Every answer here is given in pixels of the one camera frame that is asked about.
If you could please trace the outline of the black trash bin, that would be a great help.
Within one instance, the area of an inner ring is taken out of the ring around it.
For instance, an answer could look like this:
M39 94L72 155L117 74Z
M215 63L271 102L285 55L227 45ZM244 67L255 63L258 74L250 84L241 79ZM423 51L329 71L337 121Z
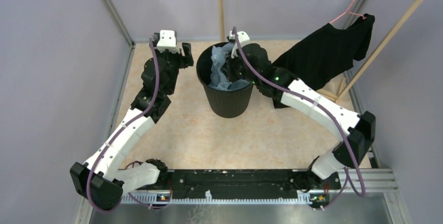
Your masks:
M213 46L223 46L227 43L228 42L221 42L214 44ZM210 107L215 114L228 119L238 117L248 107L253 85L249 84L246 87L235 91L220 91L211 88L209 84L211 83L211 50L213 46L208 47L199 56L196 62L197 77L204 87Z

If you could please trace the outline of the pink clothes hanger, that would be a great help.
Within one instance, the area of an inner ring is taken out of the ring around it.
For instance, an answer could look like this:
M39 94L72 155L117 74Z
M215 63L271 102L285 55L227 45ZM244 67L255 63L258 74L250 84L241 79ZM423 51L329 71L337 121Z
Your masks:
M335 19L333 19L332 21L329 22L329 24L333 24L335 23L337 20L339 20L340 18L342 18L345 15L355 15L358 17L362 17L363 19L366 19L366 16L364 14L359 14L356 12L351 11L351 9L353 8L354 4L356 3L357 0L350 0L350 3L348 5L348 7L344 10L344 12L342 14L340 14L339 16L337 16Z

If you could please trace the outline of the aluminium frame rail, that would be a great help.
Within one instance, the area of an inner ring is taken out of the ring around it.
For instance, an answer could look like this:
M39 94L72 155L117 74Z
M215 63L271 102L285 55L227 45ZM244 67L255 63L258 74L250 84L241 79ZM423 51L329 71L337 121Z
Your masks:
M334 193L352 193L354 190L366 193L385 193L397 190L397 183L392 171L388 169L362 169L360 172L354 170L336 172L339 175L341 188L329 190L325 193L314 191L313 193L302 193L295 199L213 199L210 192L206 192L202 199L173 199L172 193L165 190L141 190L141 187L124 195L120 203L143 203L152 208L160 208L170 205L191 204L215 204L215 205L258 205L258 204L307 204L312 208L323 208L330 205Z

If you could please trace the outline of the black t-shirt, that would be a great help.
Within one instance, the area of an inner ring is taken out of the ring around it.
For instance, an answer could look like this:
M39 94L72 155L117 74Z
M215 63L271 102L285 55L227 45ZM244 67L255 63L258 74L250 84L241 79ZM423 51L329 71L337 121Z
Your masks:
M366 57L375 16L364 14L346 29L326 24L280 55L273 66L284 68L313 90Z

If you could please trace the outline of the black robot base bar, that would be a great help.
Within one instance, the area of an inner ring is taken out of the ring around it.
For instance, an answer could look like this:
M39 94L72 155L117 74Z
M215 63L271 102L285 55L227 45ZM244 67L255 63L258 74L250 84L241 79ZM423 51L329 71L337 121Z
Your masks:
M336 172L322 180L311 171L297 169L176 169L141 190L165 190L172 193L173 199L202 199L210 192L213 199L262 200L295 199L302 193L325 193L340 188Z

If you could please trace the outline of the wooden clothes rack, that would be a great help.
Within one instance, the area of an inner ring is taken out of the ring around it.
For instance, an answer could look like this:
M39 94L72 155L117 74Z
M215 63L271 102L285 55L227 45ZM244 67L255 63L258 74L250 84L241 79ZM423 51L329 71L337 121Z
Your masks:
M237 78L250 79L250 82L256 85L265 96L272 97L277 92L273 87L275 80L272 80L270 85L266 85L260 76L272 76L276 70L284 68L296 74L309 88L336 102L352 88L422 1L415 0L370 57L367 57L366 53L375 17L370 14L358 14L347 8L344 14L357 17L348 28L337 29L332 23L328 23L295 44L274 63L268 60L267 54L253 53L248 42L240 43L237 49L232 50L232 57L226 62L226 74L231 81ZM331 79L351 69L354 61L361 60L365 60L363 66L350 81L342 80L337 94L323 90Z

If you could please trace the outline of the blue plastic trash bag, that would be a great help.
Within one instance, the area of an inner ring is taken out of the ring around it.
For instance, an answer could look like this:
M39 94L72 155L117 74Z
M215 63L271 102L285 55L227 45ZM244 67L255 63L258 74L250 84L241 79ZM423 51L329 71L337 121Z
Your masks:
M226 64L226 60L230 55L233 47L234 47L233 43L227 43L223 46L212 47L211 50L212 66L210 74L211 83L209 84L211 88L220 91L235 91L242 89L250 84L249 82L243 79L231 82L228 80L226 74L223 73L222 71L222 67Z

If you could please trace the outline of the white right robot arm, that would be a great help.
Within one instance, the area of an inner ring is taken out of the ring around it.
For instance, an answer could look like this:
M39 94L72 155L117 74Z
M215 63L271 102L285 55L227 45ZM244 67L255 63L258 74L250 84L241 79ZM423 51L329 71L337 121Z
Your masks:
M228 50L222 70L230 80L244 80L263 96L305 114L339 140L311 165L306 181L312 188L321 188L332 173L342 168L357 169L374 142L374 114L345 109L317 93L290 71L272 66L267 51L257 43L234 44Z

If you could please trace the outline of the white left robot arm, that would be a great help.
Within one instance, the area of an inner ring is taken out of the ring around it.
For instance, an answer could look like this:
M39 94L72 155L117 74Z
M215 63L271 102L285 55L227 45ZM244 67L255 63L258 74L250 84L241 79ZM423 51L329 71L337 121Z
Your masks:
M76 162L70 175L76 192L94 210L110 213L124 195L143 186L161 189L167 184L167 166L158 159L121 169L120 166L141 137L160 120L171 104L180 69L193 66L191 44L165 45L150 42L152 58L144 65L143 86L124 119L102 146L85 162Z

